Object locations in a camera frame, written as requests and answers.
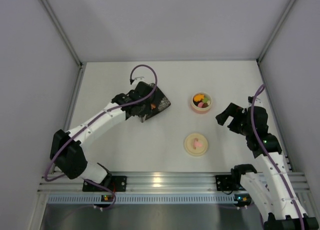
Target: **patterned black object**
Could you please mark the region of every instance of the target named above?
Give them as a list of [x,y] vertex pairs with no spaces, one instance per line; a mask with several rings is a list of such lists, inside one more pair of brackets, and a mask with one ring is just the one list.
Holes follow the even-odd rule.
[[155,116],[156,114],[164,111],[170,105],[171,105],[171,102],[164,95],[164,93],[159,89],[159,87],[157,87],[154,94],[153,94],[152,100],[151,100],[152,113],[147,115],[145,119],[146,120],[150,119],[151,117]]

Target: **ventilation grille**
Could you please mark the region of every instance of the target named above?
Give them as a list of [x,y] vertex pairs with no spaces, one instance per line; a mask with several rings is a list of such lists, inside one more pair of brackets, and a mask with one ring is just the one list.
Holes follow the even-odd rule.
[[[107,204],[97,194],[51,194],[49,204]],[[233,204],[234,195],[215,194],[118,194],[116,204]]]

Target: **beige plate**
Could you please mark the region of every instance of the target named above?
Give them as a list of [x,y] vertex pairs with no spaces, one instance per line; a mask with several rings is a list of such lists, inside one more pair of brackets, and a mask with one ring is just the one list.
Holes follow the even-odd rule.
[[[194,147],[194,142],[196,138],[199,141],[203,142],[202,147]],[[192,156],[202,156],[208,150],[208,141],[203,135],[199,133],[192,133],[189,136],[187,136],[184,140],[184,148],[187,151],[187,153],[189,153]]]

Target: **white wall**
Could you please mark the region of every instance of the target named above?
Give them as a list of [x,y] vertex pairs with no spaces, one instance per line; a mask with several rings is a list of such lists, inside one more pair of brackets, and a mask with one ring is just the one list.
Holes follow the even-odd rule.
[[26,229],[77,67],[38,0],[0,0],[0,223]]
[[288,152],[320,205],[320,0],[298,0],[262,63]]
[[289,0],[49,0],[83,61],[256,59]]

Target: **white table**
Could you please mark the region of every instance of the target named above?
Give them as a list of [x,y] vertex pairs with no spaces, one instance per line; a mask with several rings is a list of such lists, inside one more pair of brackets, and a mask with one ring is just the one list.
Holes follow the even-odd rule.
[[[115,95],[127,93],[131,89],[130,72],[138,64],[154,68],[158,86],[171,106],[145,123],[132,117],[117,125],[91,145],[85,153],[87,159],[110,171],[227,172],[237,164],[255,165],[245,137],[227,128],[231,118],[225,126],[219,126],[215,119],[230,102],[248,106],[248,96],[262,84],[255,61],[88,63],[71,127],[92,117]],[[146,68],[137,69],[137,76],[154,82]],[[207,114],[196,114],[190,108],[192,95],[199,91],[213,98]],[[266,94],[260,98],[269,115],[269,132],[279,139]],[[184,149],[185,138],[193,132],[203,134],[209,142],[208,151],[201,157],[190,156]]]

